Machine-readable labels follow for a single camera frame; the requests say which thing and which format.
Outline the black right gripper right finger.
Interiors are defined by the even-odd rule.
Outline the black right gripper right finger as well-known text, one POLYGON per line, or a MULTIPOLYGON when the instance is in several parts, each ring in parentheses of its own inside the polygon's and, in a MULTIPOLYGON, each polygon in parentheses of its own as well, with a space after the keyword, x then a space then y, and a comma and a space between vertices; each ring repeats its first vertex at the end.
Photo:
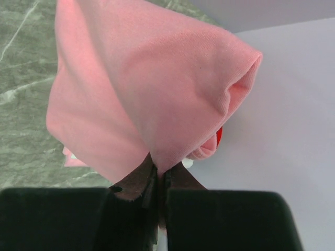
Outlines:
POLYGON ((164 173, 164 188, 186 189, 186 190, 207 190, 182 164, 177 165, 164 173))

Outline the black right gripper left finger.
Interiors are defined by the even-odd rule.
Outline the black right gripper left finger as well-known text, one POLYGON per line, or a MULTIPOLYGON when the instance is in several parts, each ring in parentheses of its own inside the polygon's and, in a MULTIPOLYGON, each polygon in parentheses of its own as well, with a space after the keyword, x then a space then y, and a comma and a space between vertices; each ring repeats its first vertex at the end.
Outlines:
POLYGON ((149 203, 157 186, 157 168, 152 157, 148 154, 143 162, 121 181, 115 183, 109 190, 118 199, 135 201, 142 199, 143 203, 149 203))

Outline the folded red t shirt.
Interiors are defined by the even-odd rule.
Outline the folded red t shirt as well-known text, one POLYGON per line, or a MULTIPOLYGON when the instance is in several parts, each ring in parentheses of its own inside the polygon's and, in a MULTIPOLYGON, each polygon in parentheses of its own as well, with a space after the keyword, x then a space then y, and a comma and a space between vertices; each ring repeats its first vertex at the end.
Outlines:
POLYGON ((216 148, 218 148, 220 141, 222 139, 222 133, 223 133, 223 127, 221 127, 217 132, 216 132, 216 148))

